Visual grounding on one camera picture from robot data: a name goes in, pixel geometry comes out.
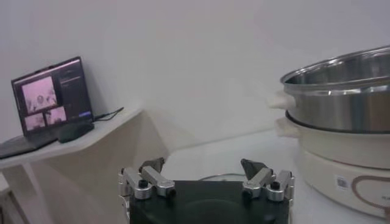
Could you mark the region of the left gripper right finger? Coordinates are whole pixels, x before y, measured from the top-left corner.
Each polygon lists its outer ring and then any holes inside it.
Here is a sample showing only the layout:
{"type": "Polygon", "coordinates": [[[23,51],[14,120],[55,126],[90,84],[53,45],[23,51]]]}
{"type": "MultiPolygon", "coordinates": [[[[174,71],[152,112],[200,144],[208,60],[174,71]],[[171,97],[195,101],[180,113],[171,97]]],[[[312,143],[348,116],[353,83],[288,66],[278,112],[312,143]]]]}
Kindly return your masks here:
{"type": "Polygon", "coordinates": [[[264,163],[242,159],[247,181],[243,182],[242,196],[245,200],[253,200],[265,194],[269,201],[293,202],[295,177],[291,171],[281,170],[275,174],[264,163]]]}

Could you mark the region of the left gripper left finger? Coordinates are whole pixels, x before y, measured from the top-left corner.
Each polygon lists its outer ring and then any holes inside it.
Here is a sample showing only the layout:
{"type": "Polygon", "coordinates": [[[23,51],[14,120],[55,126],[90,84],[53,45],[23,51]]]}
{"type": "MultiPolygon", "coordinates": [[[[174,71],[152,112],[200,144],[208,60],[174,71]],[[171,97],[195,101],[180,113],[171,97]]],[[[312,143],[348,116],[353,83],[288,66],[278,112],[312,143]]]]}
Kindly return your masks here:
{"type": "Polygon", "coordinates": [[[134,197],[136,200],[147,200],[152,196],[152,190],[164,198],[176,196],[175,182],[161,175],[165,159],[159,157],[145,161],[138,169],[122,168],[118,174],[119,196],[134,197]]]}

